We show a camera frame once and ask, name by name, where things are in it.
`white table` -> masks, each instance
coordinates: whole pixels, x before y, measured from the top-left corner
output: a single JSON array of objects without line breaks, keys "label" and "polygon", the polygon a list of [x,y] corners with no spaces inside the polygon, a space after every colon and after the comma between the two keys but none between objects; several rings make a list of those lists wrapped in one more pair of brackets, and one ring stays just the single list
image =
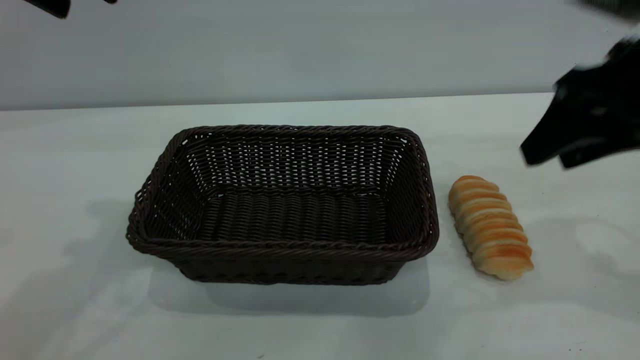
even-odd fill
[{"label": "white table", "polygon": [[[0,351],[13,359],[637,359],[640,152],[571,171],[518,146],[550,94],[0,112]],[[379,286],[202,284],[124,238],[177,131],[392,124],[420,137],[441,235]],[[513,283],[474,271],[447,210],[496,182],[534,249]]]}]

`gray backdrop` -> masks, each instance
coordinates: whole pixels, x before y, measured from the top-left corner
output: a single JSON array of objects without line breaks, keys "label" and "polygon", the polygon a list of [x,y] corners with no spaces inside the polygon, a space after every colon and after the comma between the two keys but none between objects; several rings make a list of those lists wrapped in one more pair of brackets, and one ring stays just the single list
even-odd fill
[{"label": "gray backdrop", "polygon": [[638,29],[565,0],[1,0],[0,110],[548,91]]}]

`golden brown crust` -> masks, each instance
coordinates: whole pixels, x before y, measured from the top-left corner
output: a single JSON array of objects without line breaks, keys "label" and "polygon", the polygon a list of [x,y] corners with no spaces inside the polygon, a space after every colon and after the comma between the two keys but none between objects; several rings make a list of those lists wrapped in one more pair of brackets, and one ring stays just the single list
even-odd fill
[{"label": "golden brown crust", "polygon": [[533,270],[529,239],[496,184],[459,178],[451,186],[449,208],[478,270],[504,280]]}]

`rectangular basket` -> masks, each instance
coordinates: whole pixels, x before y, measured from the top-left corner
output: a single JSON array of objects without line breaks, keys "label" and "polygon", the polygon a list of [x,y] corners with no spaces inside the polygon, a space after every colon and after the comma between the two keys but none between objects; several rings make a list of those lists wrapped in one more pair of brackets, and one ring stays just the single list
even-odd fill
[{"label": "rectangular basket", "polygon": [[387,282],[438,240],[420,138],[392,126],[216,126],[176,134],[127,239],[210,282]]}]

